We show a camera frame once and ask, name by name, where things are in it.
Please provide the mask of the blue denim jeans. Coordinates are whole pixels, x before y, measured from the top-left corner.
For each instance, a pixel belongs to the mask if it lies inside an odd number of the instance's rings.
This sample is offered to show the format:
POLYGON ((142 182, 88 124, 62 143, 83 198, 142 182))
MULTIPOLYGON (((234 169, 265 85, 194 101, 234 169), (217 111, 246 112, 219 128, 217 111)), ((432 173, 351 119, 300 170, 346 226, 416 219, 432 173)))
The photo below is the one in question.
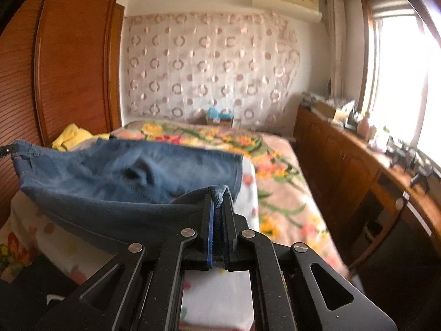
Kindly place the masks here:
POLYGON ((98 140, 72 152, 17 140, 11 159, 21 191, 43 214, 109 252, 201 227, 206 198, 214 232, 243 172, 239 154, 145 140, 98 140))

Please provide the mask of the circle patterned sheer curtain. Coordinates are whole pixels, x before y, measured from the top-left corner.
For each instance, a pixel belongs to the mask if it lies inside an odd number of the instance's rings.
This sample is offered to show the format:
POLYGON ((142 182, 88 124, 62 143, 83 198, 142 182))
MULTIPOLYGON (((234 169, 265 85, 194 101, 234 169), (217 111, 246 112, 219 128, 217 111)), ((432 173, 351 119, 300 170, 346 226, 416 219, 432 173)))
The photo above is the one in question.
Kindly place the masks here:
POLYGON ((210 111, 246 127, 279 125, 300 51, 275 14, 126 17, 122 94, 128 117, 197 122, 210 111))

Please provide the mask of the brown wooden wardrobe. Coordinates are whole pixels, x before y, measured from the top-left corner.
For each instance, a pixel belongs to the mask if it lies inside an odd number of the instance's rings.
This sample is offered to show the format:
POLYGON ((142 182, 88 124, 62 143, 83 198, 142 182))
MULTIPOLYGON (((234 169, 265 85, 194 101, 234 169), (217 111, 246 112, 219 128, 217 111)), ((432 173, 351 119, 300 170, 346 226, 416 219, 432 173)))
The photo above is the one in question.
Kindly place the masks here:
POLYGON ((1 144, 120 127, 117 0, 1 0, 1 144))

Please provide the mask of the cardboard box with blue items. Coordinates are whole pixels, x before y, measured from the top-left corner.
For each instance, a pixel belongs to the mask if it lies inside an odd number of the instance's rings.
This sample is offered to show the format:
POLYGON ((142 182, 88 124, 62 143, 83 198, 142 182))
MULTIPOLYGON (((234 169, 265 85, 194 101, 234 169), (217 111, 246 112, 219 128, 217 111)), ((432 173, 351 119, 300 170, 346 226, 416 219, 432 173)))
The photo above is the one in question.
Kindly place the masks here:
POLYGON ((210 126, 222 126, 231 128, 234 115, 229 110, 219 111, 214 106, 210 106, 206 113, 206 122, 210 126))

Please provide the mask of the brown wooden side cabinet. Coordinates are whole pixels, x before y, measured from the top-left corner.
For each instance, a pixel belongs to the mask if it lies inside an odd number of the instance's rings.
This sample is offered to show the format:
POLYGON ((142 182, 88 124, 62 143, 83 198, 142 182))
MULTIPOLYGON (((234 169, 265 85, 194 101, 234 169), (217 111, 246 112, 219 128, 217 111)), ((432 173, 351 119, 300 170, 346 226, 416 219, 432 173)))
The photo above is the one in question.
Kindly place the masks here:
POLYGON ((440 328, 440 206, 402 167, 299 108, 295 152, 357 287, 401 330, 440 328))

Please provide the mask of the pink bottle on cabinet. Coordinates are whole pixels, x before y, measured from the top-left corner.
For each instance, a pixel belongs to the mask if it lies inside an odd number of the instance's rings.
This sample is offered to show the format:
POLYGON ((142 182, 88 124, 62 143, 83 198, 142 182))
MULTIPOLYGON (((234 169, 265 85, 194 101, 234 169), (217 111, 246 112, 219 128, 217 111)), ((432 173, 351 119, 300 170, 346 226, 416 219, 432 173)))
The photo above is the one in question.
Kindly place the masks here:
POLYGON ((370 113, 367 111, 365 112, 362 119, 357 123, 357 134, 363 139, 366 139, 366 136, 370 129, 369 118, 370 113))

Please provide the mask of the cardboard box on cabinet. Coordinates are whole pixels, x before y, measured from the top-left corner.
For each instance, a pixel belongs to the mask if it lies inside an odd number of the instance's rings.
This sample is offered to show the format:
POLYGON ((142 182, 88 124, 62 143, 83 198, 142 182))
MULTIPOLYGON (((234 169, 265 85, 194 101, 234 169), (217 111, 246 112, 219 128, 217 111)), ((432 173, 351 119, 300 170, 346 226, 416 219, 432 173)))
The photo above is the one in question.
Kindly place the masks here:
POLYGON ((337 112, 337 109, 334 106, 329 105, 323 101, 316 102, 315 109, 318 111, 319 114, 331 120, 334 119, 337 112))

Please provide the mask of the white floral folded quilt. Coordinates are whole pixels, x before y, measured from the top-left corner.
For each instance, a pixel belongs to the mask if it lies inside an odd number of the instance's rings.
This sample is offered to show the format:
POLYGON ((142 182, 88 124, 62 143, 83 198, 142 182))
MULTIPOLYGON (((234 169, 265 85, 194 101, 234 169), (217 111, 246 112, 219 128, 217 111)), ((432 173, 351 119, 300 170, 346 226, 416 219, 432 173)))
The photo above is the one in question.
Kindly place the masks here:
MULTIPOLYGON (((243 176, 232 199, 237 233, 259 225, 248 223, 253 194, 243 187, 243 176)), ((1 328, 176 330, 188 318, 203 328, 249 330, 254 322, 249 273, 225 269, 222 222, 213 232, 213 263, 207 269, 200 228, 175 231, 154 247, 131 242, 114 252, 67 231, 86 243, 83 259, 92 274, 76 282, 53 260, 38 257, 14 281, 1 283, 1 328)))

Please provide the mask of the pink floral bed blanket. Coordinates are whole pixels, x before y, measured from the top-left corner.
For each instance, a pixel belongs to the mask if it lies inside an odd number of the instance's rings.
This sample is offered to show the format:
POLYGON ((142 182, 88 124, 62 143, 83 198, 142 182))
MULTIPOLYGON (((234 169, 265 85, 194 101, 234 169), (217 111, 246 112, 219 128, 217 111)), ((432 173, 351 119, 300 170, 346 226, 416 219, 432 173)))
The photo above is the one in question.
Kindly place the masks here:
POLYGON ((304 242, 342 276, 349 275, 286 139, 246 129, 164 120, 131 122, 112 135, 243 155, 242 185, 253 193, 252 208, 246 212, 249 225, 258 223, 261 233, 278 244, 304 242))

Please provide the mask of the white wall air conditioner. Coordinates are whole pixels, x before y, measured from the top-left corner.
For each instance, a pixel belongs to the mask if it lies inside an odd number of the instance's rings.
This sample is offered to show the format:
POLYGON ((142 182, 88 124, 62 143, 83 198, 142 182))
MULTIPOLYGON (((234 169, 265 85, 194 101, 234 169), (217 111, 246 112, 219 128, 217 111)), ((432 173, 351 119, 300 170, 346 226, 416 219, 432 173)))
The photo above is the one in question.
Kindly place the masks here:
POLYGON ((306 22, 318 23, 322 19, 319 0, 252 0, 252 7, 306 22))

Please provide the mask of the yellow Pikachu plush toy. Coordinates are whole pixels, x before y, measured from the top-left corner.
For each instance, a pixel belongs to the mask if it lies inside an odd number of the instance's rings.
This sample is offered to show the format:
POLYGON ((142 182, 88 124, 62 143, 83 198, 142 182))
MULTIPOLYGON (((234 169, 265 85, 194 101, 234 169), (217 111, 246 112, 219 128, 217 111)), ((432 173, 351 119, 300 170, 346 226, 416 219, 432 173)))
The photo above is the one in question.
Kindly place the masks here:
POLYGON ((69 151, 86 140, 92 139, 93 135, 86 129, 69 124, 63 132, 52 142, 52 148, 58 151, 69 151))

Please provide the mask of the black gadgets on cabinet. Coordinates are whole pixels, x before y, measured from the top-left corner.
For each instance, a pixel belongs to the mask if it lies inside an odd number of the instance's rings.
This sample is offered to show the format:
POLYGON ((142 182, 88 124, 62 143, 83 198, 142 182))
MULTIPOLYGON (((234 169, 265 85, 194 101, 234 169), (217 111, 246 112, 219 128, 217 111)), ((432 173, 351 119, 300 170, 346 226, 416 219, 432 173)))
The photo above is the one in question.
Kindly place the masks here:
POLYGON ((390 157, 390 168, 399 166, 411 176, 410 187, 419 185, 425 194, 430 191, 429 177, 434 175, 435 169, 429 162, 422 160, 416 149, 389 137, 386 155, 390 157))

